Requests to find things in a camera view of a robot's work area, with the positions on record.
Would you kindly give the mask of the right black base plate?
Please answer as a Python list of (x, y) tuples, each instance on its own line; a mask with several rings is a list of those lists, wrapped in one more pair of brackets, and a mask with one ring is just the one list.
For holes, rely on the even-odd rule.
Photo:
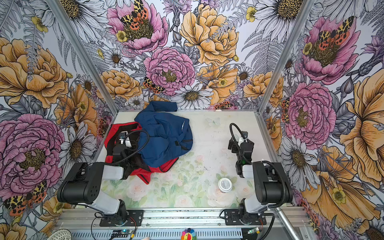
[(224, 209), (220, 213), (220, 218), (225, 221), (226, 226), (261, 226), (267, 224), (264, 216), (241, 213), (238, 209)]

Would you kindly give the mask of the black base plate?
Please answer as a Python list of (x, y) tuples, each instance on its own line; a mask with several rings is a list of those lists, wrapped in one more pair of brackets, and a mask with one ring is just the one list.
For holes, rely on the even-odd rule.
[(125, 215), (105, 215), (101, 218), (100, 227), (140, 227), (144, 219), (144, 210), (127, 210)]
[(264, 216), (241, 213), (238, 209), (224, 209), (220, 213), (220, 218), (225, 221), (226, 226), (261, 226), (267, 224)]

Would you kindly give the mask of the red black jacket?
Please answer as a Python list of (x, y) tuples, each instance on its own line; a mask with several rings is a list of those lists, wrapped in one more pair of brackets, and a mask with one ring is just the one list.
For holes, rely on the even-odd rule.
[[(107, 138), (105, 140), (105, 147), (107, 150), (107, 156), (105, 162), (112, 164), (113, 161), (113, 148), (118, 138), (118, 134), (123, 131), (134, 133), (130, 136), (131, 140), (134, 140), (135, 146), (133, 146), (133, 152), (138, 148), (139, 131), (142, 127), (137, 122), (125, 123), (125, 124), (113, 124)], [(151, 180), (151, 174), (153, 173), (166, 173), (173, 165), (178, 161), (178, 158), (172, 159), (158, 168), (148, 166), (142, 159), (139, 153), (136, 153), (130, 158), (130, 165), (124, 168), (123, 179), (126, 180), (129, 176), (138, 176), (145, 184), (149, 184)]]

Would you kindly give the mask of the blue jacket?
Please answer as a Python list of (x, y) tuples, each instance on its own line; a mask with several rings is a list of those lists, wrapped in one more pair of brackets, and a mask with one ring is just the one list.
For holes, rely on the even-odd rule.
[(177, 110), (176, 103), (151, 101), (135, 117), (142, 127), (139, 154), (150, 167), (158, 168), (192, 149), (190, 120), (173, 115)]

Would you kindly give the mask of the silver metal pole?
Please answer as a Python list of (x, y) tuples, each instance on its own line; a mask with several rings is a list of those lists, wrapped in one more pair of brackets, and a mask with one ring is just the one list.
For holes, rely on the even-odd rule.
[(298, 232), (294, 229), (294, 226), (292, 225), (292, 223), (290, 222), (290, 220), (288, 219), (288, 217), (286, 216), (284, 211), (280, 207), (278, 207), (278, 208), (275, 208), (275, 212), (279, 216), (282, 224), (284, 225), (284, 227), (287, 230), (288, 234), (290, 235), (291, 239), (292, 240), (301, 240), (302, 238), (300, 237)]

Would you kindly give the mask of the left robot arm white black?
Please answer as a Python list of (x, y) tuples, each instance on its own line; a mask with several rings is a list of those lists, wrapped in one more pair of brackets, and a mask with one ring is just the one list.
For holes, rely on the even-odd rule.
[(116, 224), (122, 225), (128, 219), (124, 201), (103, 192), (101, 184), (102, 181), (126, 179), (129, 176), (126, 161), (138, 147), (127, 133), (119, 134), (117, 142), (112, 146), (111, 164), (74, 164), (59, 187), (57, 198), (61, 203), (85, 206), (104, 216), (114, 217)]

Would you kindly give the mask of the small green circuit board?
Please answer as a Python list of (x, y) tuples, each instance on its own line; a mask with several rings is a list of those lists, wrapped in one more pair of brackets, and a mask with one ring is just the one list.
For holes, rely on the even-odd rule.
[(116, 230), (112, 232), (111, 239), (114, 238), (127, 238), (130, 234), (129, 230), (123, 229), (123, 230)]

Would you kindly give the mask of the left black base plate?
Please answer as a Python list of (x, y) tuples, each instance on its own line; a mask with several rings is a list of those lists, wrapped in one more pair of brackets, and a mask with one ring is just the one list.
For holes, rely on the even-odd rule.
[(105, 215), (101, 218), (100, 227), (140, 227), (144, 219), (144, 210), (127, 210), (125, 215)]

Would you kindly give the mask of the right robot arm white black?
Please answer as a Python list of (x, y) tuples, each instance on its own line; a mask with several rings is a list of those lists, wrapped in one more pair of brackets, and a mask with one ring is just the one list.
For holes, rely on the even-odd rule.
[(254, 142), (247, 139), (248, 133), (241, 132), (237, 139), (230, 131), (228, 149), (236, 154), (236, 173), (244, 179), (254, 181), (255, 193), (241, 200), (238, 213), (232, 222), (240, 221), (243, 225), (265, 224), (265, 211), (277, 209), (293, 200), (293, 190), (288, 183), (281, 163), (266, 160), (252, 161)]

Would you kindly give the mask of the white round jar lid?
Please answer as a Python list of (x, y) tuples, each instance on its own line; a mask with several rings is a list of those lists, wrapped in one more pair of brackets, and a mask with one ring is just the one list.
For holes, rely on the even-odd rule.
[(218, 186), (222, 193), (228, 193), (233, 189), (233, 183), (229, 178), (219, 179)]

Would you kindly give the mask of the colourful round sticker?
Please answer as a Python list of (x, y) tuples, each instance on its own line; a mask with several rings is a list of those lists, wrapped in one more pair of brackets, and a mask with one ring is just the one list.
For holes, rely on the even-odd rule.
[(188, 228), (182, 232), (181, 240), (196, 240), (197, 233), (195, 230)]

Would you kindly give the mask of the aluminium front rail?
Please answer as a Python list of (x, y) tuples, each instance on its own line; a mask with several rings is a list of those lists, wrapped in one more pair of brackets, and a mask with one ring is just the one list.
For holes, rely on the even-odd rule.
[[(294, 228), (309, 227), (310, 220), (302, 207), (281, 207)], [(144, 208), (144, 219), (138, 229), (208, 229), (229, 228), (220, 218), (222, 208)], [(284, 227), (279, 216), (275, 214), (274, 227)], [(100, 227), (100, 219), (95, 218), (91, 209), (67, 209), (59, 217), (54, 229), (67, 230), (109, 230), (121, 227)]]

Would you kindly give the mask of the white perforated round object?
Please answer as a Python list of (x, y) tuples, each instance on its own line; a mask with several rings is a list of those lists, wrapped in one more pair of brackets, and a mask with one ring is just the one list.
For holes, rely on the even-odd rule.
[(52, 233), (47, 240), (72, 240), (73, 236), (69, 230), (61, 229)]

